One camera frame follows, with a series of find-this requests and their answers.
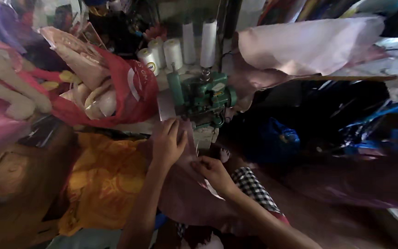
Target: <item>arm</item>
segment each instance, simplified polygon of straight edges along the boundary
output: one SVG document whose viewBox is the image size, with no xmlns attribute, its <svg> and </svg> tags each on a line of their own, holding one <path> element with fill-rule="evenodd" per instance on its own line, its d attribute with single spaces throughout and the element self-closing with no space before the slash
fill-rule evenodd
<svg viewBox="0 0 398 249">
<path fill-rule="evenodd" d="M 217 159 L 207 156 L 199 158 L 200 163 L 192 166 L 207 178 L 213 188 L 228 201 L 269 248 L 280 249 L 321 249 L 321 247 L 294 229 L 284 224 L 256 201 L 242 193 L 234 184 L 228 172 Z"/>
<path fill-rule="evenodd" d="M 154 140 L 153 160 L 124 225 L 118 249 L 147 249 L 150 245 L 162 185 L 171 166 L 179 159 L 187 144 L 185 132 L 177 144 L 178 128 L 178 120 L 167 120 L 164 122 L 162 133 Z"/>
</svg>

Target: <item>foot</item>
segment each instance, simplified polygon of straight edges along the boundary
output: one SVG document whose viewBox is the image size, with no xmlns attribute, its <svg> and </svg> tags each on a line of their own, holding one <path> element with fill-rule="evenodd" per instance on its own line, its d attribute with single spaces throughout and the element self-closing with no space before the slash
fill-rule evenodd
<svg viewBox="0 0 398 249">
<path fill-rule="evenodd" d="M 221 149 L 219 150 L 219 160 L 220 160 L 222 163 L 226 163 L 226 162 L 229 160 L 230 155 L 231 155 L 231 154 L 229 153 L 228 150 L 225 150 L 225 149 L 223 149 L 223 148 L 221 148 Z"/>
</svg>

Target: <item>orange fabric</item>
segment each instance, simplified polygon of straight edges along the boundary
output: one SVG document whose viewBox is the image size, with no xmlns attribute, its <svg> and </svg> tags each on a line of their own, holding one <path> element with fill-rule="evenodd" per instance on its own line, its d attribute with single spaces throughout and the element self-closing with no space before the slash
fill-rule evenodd
<svg viewBox="0 0 398 249">
<path fill-rule="evenodd" d="M 120 229 L 144 184 L 145 158 L 136 147 L 145 140 L 113 141 L 101 134 L 79 133 L 78 141 L 83 152 L 70 176 L 70 207 L 59 221 L 59 233 Z"/>
</svg>

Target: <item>hand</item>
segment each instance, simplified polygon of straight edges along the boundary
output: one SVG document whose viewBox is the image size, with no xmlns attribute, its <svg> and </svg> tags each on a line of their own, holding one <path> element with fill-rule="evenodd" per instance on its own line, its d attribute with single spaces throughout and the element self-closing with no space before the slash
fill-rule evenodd
<svg viewBox="0 0 398 249">
<path fill-rule="evenodd" d="M 192 162 L 191 166 L 201 173 L 220 195 L 229 196 L 234 191 L 239 190 L 220 160 L 200 156 L 199 161 Z"/>
<path fill-rule="evenodd" d="M 155 138 L 153 143 L 153 162 L 168 170 L 179 159 L 187 144 L 187 132 L 184 131 L 182 138 L 177 144 L 176 137 L 179 128 L 179 120 L 171 118 L 164 121 L 162 132 Z"/>
</svg>

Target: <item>checkered fabric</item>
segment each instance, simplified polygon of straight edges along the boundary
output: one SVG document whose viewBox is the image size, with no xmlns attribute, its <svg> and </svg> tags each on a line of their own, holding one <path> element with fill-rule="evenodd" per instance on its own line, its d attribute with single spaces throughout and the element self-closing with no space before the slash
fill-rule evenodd
<svg viewBox="0 0 398 249">
<path fill-rule="evenodd" d="M 263 208 L 271 212 L 281 213 L 270 194 L 260 184 L 254 172 L 249 167 L 236 169 L 231 178 L 244 194 L 257 201 Z"/>
</svg>

